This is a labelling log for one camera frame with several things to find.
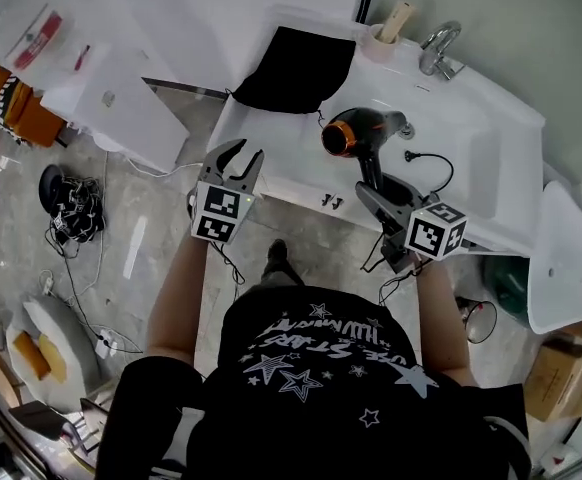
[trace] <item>orange chair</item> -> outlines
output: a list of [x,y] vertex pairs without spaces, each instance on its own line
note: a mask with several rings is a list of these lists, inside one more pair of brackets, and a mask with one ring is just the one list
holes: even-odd
[[[11,72],[0,67],[0,91],[10,77]],[[2,125],[27,142],[48,148],[57,139],[65,121],[42,107],[41,99],[33,95],[31,87],[17,80]]]

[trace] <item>fiducial marker cube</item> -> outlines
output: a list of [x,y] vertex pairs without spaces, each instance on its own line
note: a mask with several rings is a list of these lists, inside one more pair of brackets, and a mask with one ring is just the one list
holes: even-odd
[[438,202],[411,214],[404,246],[434,260],[449,256],[462,244],[468,217]]
[[189,201],[191,235],[210,242],[231,243],[254,199],[252,194],[198,181]]

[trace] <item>black t-shirt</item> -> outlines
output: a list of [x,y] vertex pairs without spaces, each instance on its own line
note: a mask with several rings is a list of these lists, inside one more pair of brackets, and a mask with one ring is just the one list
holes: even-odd
[[96,478],[526,478],[521,386],[425,371],[388,310],[263,289],[224,319],[206,380],[148,357],[121,378]]

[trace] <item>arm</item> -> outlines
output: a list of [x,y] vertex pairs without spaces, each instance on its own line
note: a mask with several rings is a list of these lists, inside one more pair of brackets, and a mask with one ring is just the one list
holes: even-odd
[[193,366],[209,242],[182,239],[149,318],[147,355]]
[[424,366],[448,375],[462,386],[476,386],[467,336],[444,265],[433,262],[416,279]]

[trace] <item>power cord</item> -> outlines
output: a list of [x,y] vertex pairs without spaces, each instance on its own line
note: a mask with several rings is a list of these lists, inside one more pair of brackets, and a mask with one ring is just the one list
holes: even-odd
[[71,275],[71,269],[69,268],[69,260],[67,259],[66,255],[61,255],[62,259],[64,259],[64,265],[67,268],[67,274],[69,274],[69,281],[71,282],[71,291],[73,292],[73,297],[75,298],[75,302],[78,305],[78,309],[80,310],[80,314],[82,315],[82,318],[84,319],[84,322],[80,322],[81,324],[83,324],[87,329],[89,329],[93,335],[96,337],[96,339],[98,341],[101,341],[102,344],[107,347],[110,350],[115,350],[116,352],[124,352],[125,354],[143,354],[144,352],[142,352],[142,350],[140,350],[140,347],[138,347],[137,345],[134,346],[138,349],[136,350],[125,350],[125,349],[120,349],[117,347],[112,347],[109,344],[109,341],[104,339],[102,337],[102,335],[98,332],[95,331],[94,326],[92,326],[89,323],[89,319],[87,318],[87,315],[85,314],[84,310],[82,309],[82,305],[80,304],[80,299],[78,298],[78,294],[75,291],[75,284],[73,282],[73,275]]
[[316,112],[318,113],[318,125],[320,125],[320,128],[322,128],[324,130],[324,125],[322,124],[322,121],[324,121],[324,116],[322,115],[322,111],[320,109],[316,110]]
[[244,278],[238,267],[236,267],[235,263],[233,263],[233,261],[231,261],[231,259],[224,253],[224,244],[218,247],[218,244],[216,244],[215,242],[211,242],[211,247],[213,247],[218,252],[218,254],[222,256],[224,264],[229,265],[232,269],[231,278],[235,283],[235,289],[233,292],[233,302],[235,302],[238,299],[239,295],[238,286],[242,286],[244,283],[246,283],[246,279]]
[[[428,259],[428,260],[420,263],[415,269],[410,270],[407,274],[405,274],[401,277],[394,277],[392,279],[389,279],[386,283],[384,283],[382,286],[380,286],[380,289],[378,290],[378,305],[384,306],[386,308],[387,307],[387,300],[400,287],[400,283],[402,281],[404,281],[405,279],[408,279],[409,277],[418,277],[422,273],[422,271],[424,270],[424,267],[426,267],[432,261],[433,261],[432,259]],[[393,285],[393,284],[395,284],[393,289],[387,295],[384,295],[384,293],[383,293],[384,289]]]
[[420,157],[431,157],[431,158],[439,158],[440,160],[444,160],[449,167],[451,168],[451,173],[449,174],[449,177],[447,178],[447,181],[445,181],[441,187],[436,188],[435,190],[432,190],[431,193],[432,194],[437,194],[438,192],[440,192],[441,190],[447,188],[447,186],[449,185],[449,183],[451,183],[451,180],[453,179],[453,175],[455,174],[455,169],[453,167],[453,164],[451,163],[451,160],[449,160],[447,157],[442,156],[442,155],[438,155],[437,153],[414,153],[413,151],[405,151],[404,152],[404,159],[407,162],[411,162],[412,160],[415,160],[416,158],[420,158]]
[[379,259],[373,265],[371,265],[370,268],[366,268],[367,267],[367,263],[369,263],[369,260],[371,259],[371,256],[373,256],[373,253],[375,252],[376,247],[378,247],[378,244],[380,243],[380,240],[382,240],[383,237],[384,237],[384,233],[381,233],[380,236],[378,237],[378,239],[376,240],[375,244],[373,244],[373,249],[371,249],[371,252],[367,256],[367,259],[364,260],[364,263],[360,267],[360,270],[366,272],[367,274],[370,274],[371,272],[373,272],[375,270],[375,267],[377,267],[378,265],[380,265],[381,263],[383,263],[383,262],[386,261],[385,258]]
[[[102,208],[104,210],[104,195],[105,195],[105,189],[106,189],[106,172],[107,172],[107,162],[108,162],[108,153],[105,154],[104,157],[104,169],[103,169],[103,191],[102,191],[102,195],[101,195],[101,201],[102,201]],[[82,315],[82,318],[84,319],[84,321],[80,321],[80,319],[78,319],[78,321],[84,325],[85,327],[87,327],[92,333],[93,335],[96,337],[96,339],[98,341],[101,341],[102,344],[111,349],[111,350],[115,350],[117,352],[124,352],[127,354],[142,354],[142,350],[140,349],[140,347],[138,347],[135,343],[133,343],[129,338],[126,338],[127,340],[129,340],[129,342],[133,343],[133,346],[137,349],[137,351],[133,351],[133,350],[124,350],[124,349],[119,349],[116,347],[112,347],[108,340],[104,339],[98,332],[95,331],[94,326],[92,326],[89,323],[89,320],[87,319],[87,315],[85,314],[84,310],[82,309],[82,305],[80,304],[80,299],[78,298],[79,295],[82,295],[84,292],[86,292],[89,288],[91,288],[92,286],[94,286],[97,282],[98,279],[100,277],[100,267],[102,266],[102,253],[103,253],[103,247],[104,247],[104,237],[101,235],[100,236],[100,258],[98,260],[98,269],[96,272],[96,277],[95,279],[89,283],[84,290],[82,290],[80,292],[80,294],[78,295],[78,293],[76,292],[75,289],[75,283],[73,282],[73,275],[71,274],[71,268],[69,267],[69,260],[70,259],[74,259],[78,257],[78,253],[80,252],[80,243],[78,243],[78,248],[75,252],[75,254],[73,255],[68,255],[63,244],[61,244],[55,234],[55,228],[53,227],[53,221],[50,220],[49,221],[49,227],[48,229],[45,231],[44,233],[44,237],[47,241],[47,243],[53,248],[53,250],[64,260],[64,265],[67,269],[67,274],[69,275],[69,281],[71,283],[71,291],[73,292],[72,297],[69,297],[67,300],[64,300],[63,302],[65,304],[67,304],[69,307],[73,307],[73,303],[70,302],[71,299],[73,298],[73,300],[75,300],[75,304],[77,304],[78,310],[80,311],[80,314]],[[45,281],[44,285],[41,284],[41,277],[42,274],[48,272],[50,274],[50,276],[47,278],[47,280]],[[55,296],[55,294],[51,291],[51,288],[53,286],[53,272],[51,270],[45,269],[43,271],[40,272],[39,276],[38,276],[38,283],[40,283],[40,287],[43,290],[43,293],[45,294],[50,294]],[[118,334],[120,336],[123,336],[122,334],[120,334],[118,331],[113,330],[113,332],[115,334]]]
[[131,160],[129,157],[126,157],[127,161],[131,164],[131,166],[138,172],[141,172],[142,174],[146,174],[147,176],[151,176],[153,178],[166,178],[167,176],[171,176],[172,174],[175,174],[176,172],[178,172],[180,169],[184,169],[185,167],[202,167],[202,162],[193,162],[191,164],[182,164],[182,165],[178,165],[175,169],[173,169],[171,172],[167,172],[167,173],[162,173],[162,174],[155,174],[149,171],[145,171],[144,169],[141,169],[140,167],[138,167],[135,162],[133,160]]

